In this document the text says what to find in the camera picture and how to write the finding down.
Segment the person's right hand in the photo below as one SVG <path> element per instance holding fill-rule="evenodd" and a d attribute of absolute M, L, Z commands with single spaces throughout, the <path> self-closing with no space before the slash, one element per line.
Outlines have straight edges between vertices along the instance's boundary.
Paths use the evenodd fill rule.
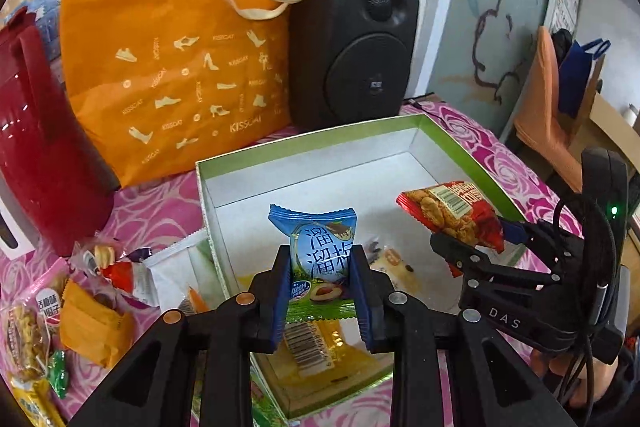
<path fill-rule="evenodd" d="M 570 365 L 571 358 L 572 356 L 569 353 L 563 353 L 563 355 L 559 357 L 552 358 L 551 355 L 546 355 L 533 349 L 530 353 L 529 366 L 540 378 L 544 377 L 548 371 L 551 371 L 555 375 L 564 375 Z M 593 361 L 594 401 L 598 401 L 604 396 L 608 390 L 608 386 L 612 383 L 617 368 L 618 360 L 615 360 L 612 364 L 605 364 L 598 359 Z M 579 385 L 568 400 L 568 404 L 571 407 L 583 407 L 587 403 L 588 391 L 586 378 L 587 370 L 582 369 L 578 376 Z"/>

